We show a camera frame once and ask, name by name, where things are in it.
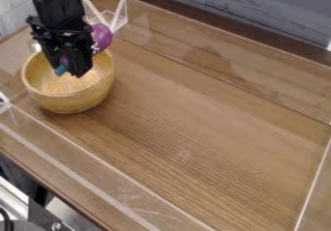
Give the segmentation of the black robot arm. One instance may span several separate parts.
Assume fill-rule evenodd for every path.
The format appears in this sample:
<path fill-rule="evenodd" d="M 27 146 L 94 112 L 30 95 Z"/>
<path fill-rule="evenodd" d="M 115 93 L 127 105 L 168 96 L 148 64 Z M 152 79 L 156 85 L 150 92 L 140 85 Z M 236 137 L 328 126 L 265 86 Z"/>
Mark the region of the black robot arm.
<path fill-rule="evenodd" d="M 36 15 L 26 19 L 32 39 L 62 76 L 81 78 L 93 68 L 93 27 L 86 22 L 83 0 L 32 0 Z"/>

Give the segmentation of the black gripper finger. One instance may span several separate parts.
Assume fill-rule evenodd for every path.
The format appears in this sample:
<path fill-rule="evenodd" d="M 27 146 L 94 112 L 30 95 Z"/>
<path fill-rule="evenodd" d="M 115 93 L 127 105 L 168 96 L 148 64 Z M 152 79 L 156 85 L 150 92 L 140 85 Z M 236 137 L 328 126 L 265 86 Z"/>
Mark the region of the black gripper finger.
<path fill-rule="evenodd" d="M 40 39 L 42 51 L 54 69 L 59 66 L 60 43 L 55 39 Z"/>
<path fill-rule="evenodd" d="M 70 43 L 69 52 L 69 70 L 70 73 L 81 78 L 93 68 L 93 50 L 85 44 Z"/>

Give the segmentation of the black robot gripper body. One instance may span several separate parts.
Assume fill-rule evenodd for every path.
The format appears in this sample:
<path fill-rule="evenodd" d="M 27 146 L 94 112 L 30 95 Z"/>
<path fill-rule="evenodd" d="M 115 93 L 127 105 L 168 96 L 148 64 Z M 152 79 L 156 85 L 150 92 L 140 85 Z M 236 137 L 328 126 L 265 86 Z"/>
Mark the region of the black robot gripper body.
<path fill-rule="evenodd" d="M 93 27 L 87 24 L 83 0 L 31 0 L 36 11 L 26 22 L 32 29 L 32 38 L 55 39 L 60 53 L 67 52 L 70 43 L 85 44 L 93 49 Z"/>

